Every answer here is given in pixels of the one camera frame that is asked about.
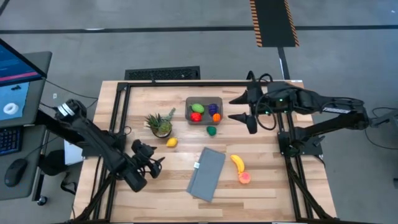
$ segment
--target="computer mouse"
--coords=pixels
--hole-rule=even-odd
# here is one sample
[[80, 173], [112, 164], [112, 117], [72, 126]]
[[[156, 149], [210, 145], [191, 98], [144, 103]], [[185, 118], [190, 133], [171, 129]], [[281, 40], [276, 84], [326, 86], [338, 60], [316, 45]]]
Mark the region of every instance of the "computer mouse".
[[8, 167], [4, 176], [4, 184], [8, 187], [14, 187], [21, 181], [27, 166], [26, 159], [17, 159]]

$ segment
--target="black keyboard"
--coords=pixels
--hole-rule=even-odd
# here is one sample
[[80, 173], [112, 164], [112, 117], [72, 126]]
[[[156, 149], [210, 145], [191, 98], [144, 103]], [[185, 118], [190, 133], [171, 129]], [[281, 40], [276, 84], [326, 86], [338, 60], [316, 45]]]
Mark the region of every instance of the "black keyboard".
[[0, 129], [0, 156], [21, 151], [22, 127]]
[[199, 66], [126, 70], [125, 80], [199, 80]]

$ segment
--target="wooden tabletop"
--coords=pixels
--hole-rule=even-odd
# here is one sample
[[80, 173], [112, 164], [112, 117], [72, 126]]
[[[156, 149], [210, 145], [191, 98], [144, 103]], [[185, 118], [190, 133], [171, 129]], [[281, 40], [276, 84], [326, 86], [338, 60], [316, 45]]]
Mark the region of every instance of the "wooden tabletop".
[[[103, 82], [99, 94], [94, 122], [108, 130], [116, 94], [116, 81]], [[302, 82], [293, 82], [303, 87]], [[227, 115], [249, 112], [247, 105], [229, 105], [240, 96], [245, 87], [134, 87], [131, 90], [126, 125], [132, 128], [127, 137], [126, 152], [131, 151], [132, 141], [140, 139], [157, 146], [154, 159], [165, 157], [163, 170], [157, 179], [146, 176], [147, 186], [133, 192], [124, 181], [118, 181], [113, 203], [111, 222], [271, 222], [294, 221], [289, 183], [284, 158], [279, 152], [276, 134], [278, 128], [267, 131], [259, 127], [257, 134], [249, 134], [246, 125], [229, 119]], [[190, 126], [184, 118], [185, 99], [189, 96], [219, 96], [223, 99], [224, 117], [217, 126], [213, 138], [206, 133], [206, 126]], [[118, 121], [123, 107], [122, 95]], [[149, 113], [166, 115], [172, 108], [172, 137], [178, 138], [175, 148], [167, 148], [166, 140], [156, 138], [144, 125]], [[311, 116], [293, 114], [295, 126], [309, 126]], [[271, 117], [261, 119], [264, 125], [272, 126]], [[206, 202], [186, 192], [192, 176], [193, 164], [204, 147], [226, 154], [213, 201]], [[242, 157], [251, 174], [251, 182], [238, 182], [235, 164], [229, 158]], [[335, 216], [328, 180], [323, 164], [313, 156], [302, 156], [308, 189], [325, 209]], [[76, 193], [74, 209], [80, 214], [90, 201], [97, 158], [84, 161]], [[299, 190], [300, 208], [305, 217], [302, 194]], [[103, 200], [100, 217], [104, 217]]]

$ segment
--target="computer monitor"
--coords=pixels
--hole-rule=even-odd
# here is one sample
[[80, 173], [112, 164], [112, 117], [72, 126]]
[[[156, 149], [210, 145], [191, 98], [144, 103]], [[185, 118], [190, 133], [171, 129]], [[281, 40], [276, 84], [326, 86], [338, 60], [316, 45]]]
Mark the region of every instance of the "computer monitor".
[[0, 39], [0, 86], [31, 82], [47, 74]]

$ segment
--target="concrete floor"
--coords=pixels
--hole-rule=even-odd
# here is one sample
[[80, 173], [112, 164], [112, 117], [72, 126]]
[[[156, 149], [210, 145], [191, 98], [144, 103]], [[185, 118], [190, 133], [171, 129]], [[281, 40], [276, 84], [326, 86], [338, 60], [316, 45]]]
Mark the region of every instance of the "concrete floor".
[[[398, 24], [395, 0], [289, 3], [296, 26]], [[243, 0], [11, 0], [0, 17], [0, 30], [251, 24], [249, 3]], [[52, 51], [49, 80], [88, 96], [98, 95], [103, 80], [123, 79], [129, 68], [199, 65], [202, 79], [242, 79], [248, 70], [282, 78], [277, 49], [256, 47], [253, 31], [0, 37], [20, 52]], [[298, 39], [300, 47], [285, 49], [291, 79], [304, 80], [307, 88], [321, 95], [362, 99], [368, 111], [398, 107], [398, 30], [298, 31]], [[55, 100], [53, 93], [58, 93]], [[46, 85], [42, 101], [57, 105], [69, 98], [75, 96]], [[314, 120], [331, 117], [316, 115]], [[398, 146], [398, 134], [388, 124], [368, 133], [379, 144]], [[61, 145], [59, 141], [52, 147]], [[392, 178], [398, 177], [398, 151], [373, 146], [362, 131], [348, 130], [327, 134], [322, 146], [338, 216], [396, 223], [398, 190]], [[78, 179], [80, 166], [71, 170]], [[68, 220], [73, 196], [60, 190], [62, 178], [46, 177], [43, 194], [51, 201], [44, 207], [36, 206], [30, 197], [0, 202], [0, 223]]]

